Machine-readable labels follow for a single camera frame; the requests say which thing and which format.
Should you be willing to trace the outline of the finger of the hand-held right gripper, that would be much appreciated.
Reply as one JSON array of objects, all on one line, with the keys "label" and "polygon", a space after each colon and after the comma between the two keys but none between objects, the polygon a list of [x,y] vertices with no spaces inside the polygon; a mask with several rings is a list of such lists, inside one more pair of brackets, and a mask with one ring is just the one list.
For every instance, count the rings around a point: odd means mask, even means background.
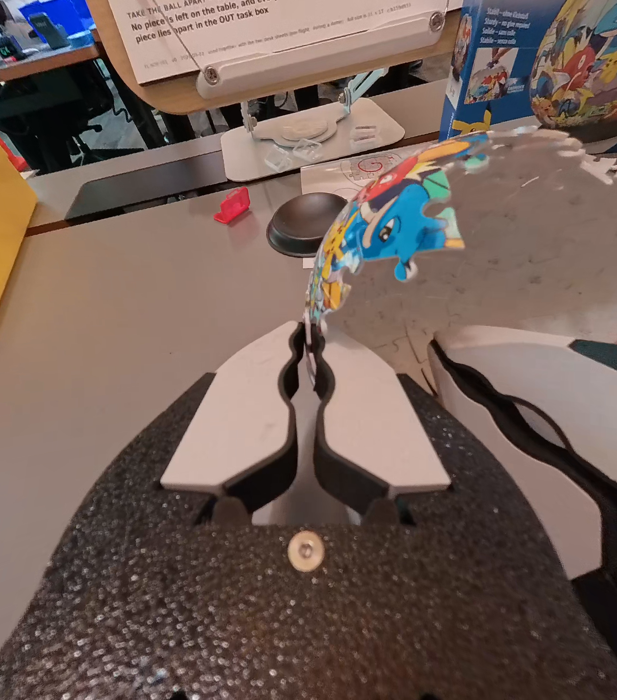
[{"label": "finger of the hand-held right gripper", "polygon": [[442,338],[427,350],[439,399],[518,487],[570,580],[617,571],[617,485],[529,401],[455,361]]},{"label": "finger of the hand-held right gripper", "polygon": [[617,345],[465,326],[435,336],[456,370],[543,418],[567,450],[617,484]]}]

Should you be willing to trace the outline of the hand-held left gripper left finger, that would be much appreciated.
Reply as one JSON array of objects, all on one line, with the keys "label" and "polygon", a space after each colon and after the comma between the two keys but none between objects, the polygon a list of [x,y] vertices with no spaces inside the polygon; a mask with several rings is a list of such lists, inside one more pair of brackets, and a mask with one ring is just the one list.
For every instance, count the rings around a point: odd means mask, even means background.
[{"label": "hand-held left gripper left finger", "polygon": [[297,322],[261,336],[210,378],[160,484],[257,512],[284,494],[298,461],[296,414],[304,330]]}]

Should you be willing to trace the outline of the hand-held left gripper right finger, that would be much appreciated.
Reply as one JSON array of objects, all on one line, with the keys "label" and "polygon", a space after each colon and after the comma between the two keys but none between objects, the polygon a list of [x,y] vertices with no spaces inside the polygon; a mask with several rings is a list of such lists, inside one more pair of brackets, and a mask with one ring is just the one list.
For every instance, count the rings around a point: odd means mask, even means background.
[{"label": "hand-held left gripper right finger", "polygon": [[341,330],[313,340],[323,490],[359,515],[378,500],[447,490],[451,477],[392,367]]}]

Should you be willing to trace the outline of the partly built puzzle ball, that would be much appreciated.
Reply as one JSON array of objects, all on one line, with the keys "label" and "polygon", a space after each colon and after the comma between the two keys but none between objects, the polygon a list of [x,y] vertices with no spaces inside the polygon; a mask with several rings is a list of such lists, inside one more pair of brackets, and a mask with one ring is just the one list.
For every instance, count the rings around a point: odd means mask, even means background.
[{"label": "partly built puzzle ball", "polygon": [[617,342],[617,170],[561,132],[479,132],[400,157],[331,224],[306,292],[308,372],[343,333],[430,373],[437,334]]}]

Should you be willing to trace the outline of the black round ball stand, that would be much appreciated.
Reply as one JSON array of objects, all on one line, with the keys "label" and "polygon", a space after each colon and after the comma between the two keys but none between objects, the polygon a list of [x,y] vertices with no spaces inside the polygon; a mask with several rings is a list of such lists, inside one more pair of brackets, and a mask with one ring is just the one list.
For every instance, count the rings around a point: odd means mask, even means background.
[{"label": "black round ball stand", "polygon": [[267,240],[278,253],[313,258],[348,201],[326,192],[298,195],[281,205],[267,226]]}]

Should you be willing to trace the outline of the blue puzzle box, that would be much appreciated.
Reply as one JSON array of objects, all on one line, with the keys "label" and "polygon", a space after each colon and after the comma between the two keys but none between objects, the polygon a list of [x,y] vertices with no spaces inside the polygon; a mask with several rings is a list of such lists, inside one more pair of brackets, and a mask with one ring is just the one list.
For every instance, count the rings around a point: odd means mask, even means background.
[{"label": "blue puzzle box", "polygon": [[617,154],[617,1],[462,5],[439,140],[517,127]]}]

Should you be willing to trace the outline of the small red plastic block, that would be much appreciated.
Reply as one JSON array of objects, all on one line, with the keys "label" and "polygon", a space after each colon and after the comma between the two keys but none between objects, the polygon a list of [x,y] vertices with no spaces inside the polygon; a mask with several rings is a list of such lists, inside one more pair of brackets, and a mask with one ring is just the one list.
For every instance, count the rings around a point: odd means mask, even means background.
[{"label": "small red plastic block", "polygon": [[247,187],[236,188],[229,191],[228,195],[221,201],[219,211],[213,215],[217,223],[230,225],[237,218],[250,210],[251,200]]}]

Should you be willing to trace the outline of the white folded instruction leaflet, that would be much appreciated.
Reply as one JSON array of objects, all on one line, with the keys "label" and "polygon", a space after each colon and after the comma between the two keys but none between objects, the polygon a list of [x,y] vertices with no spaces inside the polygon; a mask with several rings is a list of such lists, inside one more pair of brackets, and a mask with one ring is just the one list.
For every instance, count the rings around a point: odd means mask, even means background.
[{"label": "white folded instruction leaflet", "polygon": [[396,278],[406,281],[416,274],[417,254],[462,249],[453,208],[435,212],[451,195],[448,156],[443,145],[428,144],[304,168],[304,194],[346,200],[317,253],[319,279],[333,282],[365,262],[394,259]]}]

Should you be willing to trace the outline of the round white disc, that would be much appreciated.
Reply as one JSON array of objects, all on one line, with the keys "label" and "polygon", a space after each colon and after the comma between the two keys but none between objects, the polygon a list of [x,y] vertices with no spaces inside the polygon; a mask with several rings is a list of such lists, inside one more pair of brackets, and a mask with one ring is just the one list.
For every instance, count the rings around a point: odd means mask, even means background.
[{"label": "round white disc", "polygon": [[301,140],[321,143],[331,137],[331,127],[328,122],[318,118],[288,120],[280,127],[280,136],[286,141],[298,143]]}]

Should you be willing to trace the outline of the white plastic tray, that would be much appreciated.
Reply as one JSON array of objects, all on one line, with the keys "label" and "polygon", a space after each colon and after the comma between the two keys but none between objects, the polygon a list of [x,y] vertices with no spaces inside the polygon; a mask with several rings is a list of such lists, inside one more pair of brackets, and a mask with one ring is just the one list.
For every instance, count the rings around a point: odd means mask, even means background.
[{"label": "white plastic tray", "polygon": [[227,179],[248,182],[288,172],[270,171],[264,164],[264,155],[272,145],[280,146],[292,154],[296,143],[282,139],[280,127],[285,121],[304,118],[326,120],[331,127],[331,137],[321,142],[323,152],[316,162],[305,163],[294,157],[293,170],[374,149],[379,150],[395,144],[405,134],[404,128],[370,99],[359,98],[353,103],[350,111],[338,102],[325,104],[318,108],[261,121],[251,131],[239,127],[223,134],[221,146]]}]

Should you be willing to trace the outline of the printed instruction sheet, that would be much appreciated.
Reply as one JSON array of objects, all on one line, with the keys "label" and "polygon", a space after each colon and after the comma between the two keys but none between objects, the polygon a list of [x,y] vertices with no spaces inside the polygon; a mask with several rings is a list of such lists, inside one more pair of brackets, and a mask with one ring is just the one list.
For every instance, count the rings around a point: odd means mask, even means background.
[{"label": "printed instruction sheet", "polygon": [[109,1],[141,85],[325,41],[372,46],[386,30],[395,48],[431,39],[447,1]]}]

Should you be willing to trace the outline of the wooden background desk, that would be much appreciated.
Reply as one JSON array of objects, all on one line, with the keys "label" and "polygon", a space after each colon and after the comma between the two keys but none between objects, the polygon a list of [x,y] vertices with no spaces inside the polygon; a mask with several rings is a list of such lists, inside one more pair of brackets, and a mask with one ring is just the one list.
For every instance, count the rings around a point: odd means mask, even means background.
[{"label": "wooden background desk", "polygon": [[0,62],[0,83],[78,65],[100,57],[96,45],[82,48],[61,48],[36,52],[17,62]]}]

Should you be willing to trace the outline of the blue storage bin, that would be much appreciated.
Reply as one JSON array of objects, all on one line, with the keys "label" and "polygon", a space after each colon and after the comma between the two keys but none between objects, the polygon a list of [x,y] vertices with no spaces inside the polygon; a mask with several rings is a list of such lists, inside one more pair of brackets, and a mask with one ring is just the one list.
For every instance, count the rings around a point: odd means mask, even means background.
[{"label": "blue storage bin", "polygon": [[30,1],[22,5],[19,12],[44,43],[47,43],[47,39],[31,19],[32,15],[47,15],[54,26],[60,25],[64,28],[67,36],[90,30],[95,26],[85,1]]}]

